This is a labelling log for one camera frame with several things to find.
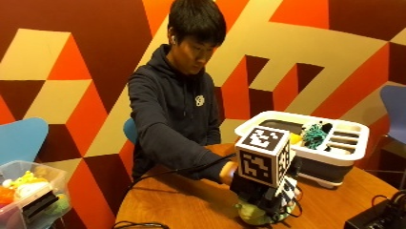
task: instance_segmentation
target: painted wall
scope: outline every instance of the painted wall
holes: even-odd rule
[[[68,228],[114,223],[132,166],[125,83],[166,42],[170,3],[0,0],[0,123],[31,116],[49,123],[39,161],[68,171]],[[224,141],[260,112],[286,111],[365,124],[367,157],[389,130],[379,89],[406,84],[406,2],[217,3],[229,33],[206,70]]]

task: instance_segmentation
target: wooden table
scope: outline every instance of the wooden table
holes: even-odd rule
[[[213,152],[226,155],[232,144],[216,145]],[[160,173],[154,168],[149,173]],[[238,217],[233,204],[237,195],[229,186],[208,180],[190,180],[178,175],[148,178],[128,192],[121,203],[116,222],[158,221],[172,229],[229,229],[229,228],[298,228],[335,229],[370,208],[377,195],[391,197],[397,190],[363,170],[354,167],[337,189],[322,188],[314,181],[298,179],[303,196],[303,213],[299,218],[287,217],[272,226],[253,227]]]

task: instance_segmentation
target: person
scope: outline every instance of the person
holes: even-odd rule
[[[225,37],[225,17],[212,0],[173,2],[169,44],[156,49],[148,64],[128,79],[130,116],[138,131],[133,179],[156,164],[180,170],[221,159],[204,147],[221,143],[214,84],[204,66]],[[182,175],[230,185],[236,167],[225,159]]]

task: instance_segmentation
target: white cube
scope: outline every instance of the white cube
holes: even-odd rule
[[[236,143],[238,174],[278,188],[294,157],[286,130],[256,126]]]

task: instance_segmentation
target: white storage box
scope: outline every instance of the white storage box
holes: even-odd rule
[[[49,166],[12,161],[0,166],[0,184],[8,179],[16,180],[31,172],[35,177],[44,178],[45,183],[28,196],[0,208],[0,228],[5,229],[43,229],[71,209],[67,172]]]
[[[315,122],[333,125],[317,150],[303,146],[302,141],[291,144],[290,149],[302,158],[299,176],[315,180],[326,188],[333,188],[342,184],[343,176],[353,168],[354,161],[365,157],[367,126],[338,119],[269,111],[242,123],[234,132],[244,136],[256,126],[266,126],[299,135],[303,124]]]

